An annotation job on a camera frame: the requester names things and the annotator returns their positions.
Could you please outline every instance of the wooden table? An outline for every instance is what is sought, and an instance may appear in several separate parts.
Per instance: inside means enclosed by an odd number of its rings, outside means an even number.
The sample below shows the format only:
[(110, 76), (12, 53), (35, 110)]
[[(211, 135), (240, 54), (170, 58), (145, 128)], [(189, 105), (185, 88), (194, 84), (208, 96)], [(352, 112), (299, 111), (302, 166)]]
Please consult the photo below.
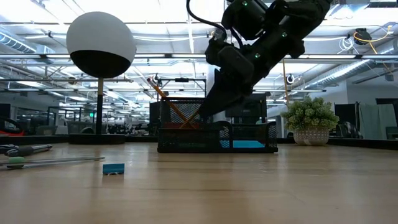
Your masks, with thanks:
[[(106, 160), (0, 167), (1, 223), (398, 223), (397, 151), (158, 154), (156, 146), (55, 144), (32, 158)], [(102, 164), (116, 162), (126, 173), (103, 176)]]

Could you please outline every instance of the green leaves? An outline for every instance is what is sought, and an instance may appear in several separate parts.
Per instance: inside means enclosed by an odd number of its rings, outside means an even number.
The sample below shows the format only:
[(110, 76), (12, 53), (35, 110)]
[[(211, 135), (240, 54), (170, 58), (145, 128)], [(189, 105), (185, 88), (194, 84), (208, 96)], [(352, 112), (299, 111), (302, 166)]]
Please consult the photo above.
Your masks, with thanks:
[(309, 126), (334, 128), (339, 121), (331, 110), (332, 104), (325, 103), (323, 98), (313, 100), (306, 96), (303, 101), (295, 101), (288, 106), (287, 112), (280, 115), (287, 120), (285, 127), (289, 130), (303, 129)]

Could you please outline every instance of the potted plant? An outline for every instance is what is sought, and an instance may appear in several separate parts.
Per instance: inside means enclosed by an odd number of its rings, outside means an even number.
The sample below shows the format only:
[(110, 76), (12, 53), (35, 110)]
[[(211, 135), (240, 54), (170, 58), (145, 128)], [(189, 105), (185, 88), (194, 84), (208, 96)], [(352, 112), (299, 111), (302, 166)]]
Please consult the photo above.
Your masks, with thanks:
[(300, 145), (322, 146), (329, 140), (329, 130), (336, 127), (339, 117), (331, 110), (331, 103), (323, 98), (313, 100), (306, 96), (287, 106), (280, 114), (286, 119), (285, 127), (294, 133), (294, 141)]

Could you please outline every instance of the white sphere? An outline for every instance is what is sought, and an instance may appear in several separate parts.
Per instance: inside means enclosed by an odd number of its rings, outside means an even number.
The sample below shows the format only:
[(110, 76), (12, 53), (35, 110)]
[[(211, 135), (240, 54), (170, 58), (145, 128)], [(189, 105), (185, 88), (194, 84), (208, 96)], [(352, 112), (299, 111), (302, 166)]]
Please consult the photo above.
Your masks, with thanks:
[(121, 75), (136, 54), (130, 29), (105, 12), (88, 12), (77, 17), (68, 29), (67, 48), (80, 70), (98, 78)]

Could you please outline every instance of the screwdriver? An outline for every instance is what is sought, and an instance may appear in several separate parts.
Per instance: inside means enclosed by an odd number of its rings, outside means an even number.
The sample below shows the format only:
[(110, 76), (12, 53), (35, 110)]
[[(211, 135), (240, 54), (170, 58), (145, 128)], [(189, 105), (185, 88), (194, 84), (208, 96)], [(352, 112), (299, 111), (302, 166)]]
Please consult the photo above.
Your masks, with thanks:
[(51, 148), (52, 145), (50, 144), (43, 146), (27, 146), (27, 147), (16, 146), (14, 149), (8, 150), (6, 153), (4, 153), (4, 155), (8, 157), (30, 156), (35, 153), (49, 151)]

